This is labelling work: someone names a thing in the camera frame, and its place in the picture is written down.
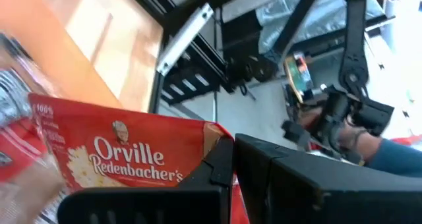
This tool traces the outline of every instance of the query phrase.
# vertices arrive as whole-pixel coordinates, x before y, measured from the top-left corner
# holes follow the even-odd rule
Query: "popcorn image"
[[[109,177],[95,173],[94,166],[88,158],[85,146],[75,149],[68,149],[69,162],[67,167],[71,170],[72,176],[82,188],[91,187],[125,187],[124,184]]]

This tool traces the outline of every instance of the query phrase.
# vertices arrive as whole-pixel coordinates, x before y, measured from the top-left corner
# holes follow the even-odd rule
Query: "popcorn box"
[[[176,186],[229,135],[215,123],[30,94],[34,119],[71,192]]]

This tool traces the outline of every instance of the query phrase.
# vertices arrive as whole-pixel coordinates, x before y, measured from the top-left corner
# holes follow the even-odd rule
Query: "black metal frame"
[[[195,9],[202,6],[205,3],[209,3],[215,10],[221,7],[224,3],[229,0],[187,0],[184,3],[176,7],[172,0],[136,0],[159,24],[164,27],[164,38],[172,36],[180,29],[185,23],[188,17],[193,13]],[[282,35],[278,38],[276,46],[272,50],[273,62],[280,62],[280,59],[285,57],[289,52],[295,50],[304,50],[321,45],[327,42],[337,41],[344,38],[345,30],[336,30],[334,32],[317,36],[309,40],[305,40],[292,45],[291,40],[300,26],[302,20],[306,17],[308,10],[311,8],[309,3],[313,0],[301,0],[288,20]],[[224,59],[221,58],[216,49],[210,46],[210,44],[199,34],[192,42],[192,44],[186,49],[186,54],[189,59],[182,58],[178,60],[176,67],[174,67],[166,78],[162,78],[160,74],[156,74],[154,79],[154,86],[152,89],[152,97],[150,103],[151,113],[157,113],[158,102],[160,98],[168,102],[170,105],[180,103],[186,99],[191,99],[196,96],[206,94],[211,91],[216,91],[222,86],[227,92],[231,93],[237,84],[233,84],[229,80],[226,74],[227,63],[231,59],[235,59],[237,63],[241,62],[242,55],[256,55],[258,56],[256,41],[260,30],[259,24],[256,19],[248,21],[249,29],[254,29],[252,34],[239,38],[238,42],[228,42],[227,35],[232,35],[233,31],[239,31],[240,33],[247,33],[248,28],[242,23],[242,18],[251,18],[252,12],[245,14],[244,16],[232,20],[227,24],[222,25],[223,32],[223,44],[224,48]],[[381,22],[388,20],[385,16],[380,16],[367,21],[367,26],[374,26]],[[231,30],[226,31],[226,26],[230,26]],[[162,47],[166,45],[166,41],[163,40]],[[196,76],[200,76],[208,85],[205,85],[198,81]],[[192,90],[183,83],[187,80],[191,83],[196,90]],[[168,98],[162,95],[161,91],[165,91],[172,98]]]

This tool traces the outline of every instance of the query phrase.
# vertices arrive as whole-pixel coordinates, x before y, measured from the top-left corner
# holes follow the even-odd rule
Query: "screw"
[[[356,82],[356,81],[357,81],[357,77],[356,77],[356,75],[354,75],[354,74],[351,74],[351,75],[349,76],[349,78],[350,78],[350,80],[351,80],[352,82]]]

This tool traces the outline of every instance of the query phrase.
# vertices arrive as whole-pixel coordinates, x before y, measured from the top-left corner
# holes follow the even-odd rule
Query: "orville redenbacher's popcorn box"
[[[71,192],[176,186],[226,133],[217,124],[37,94],[34,118]]]

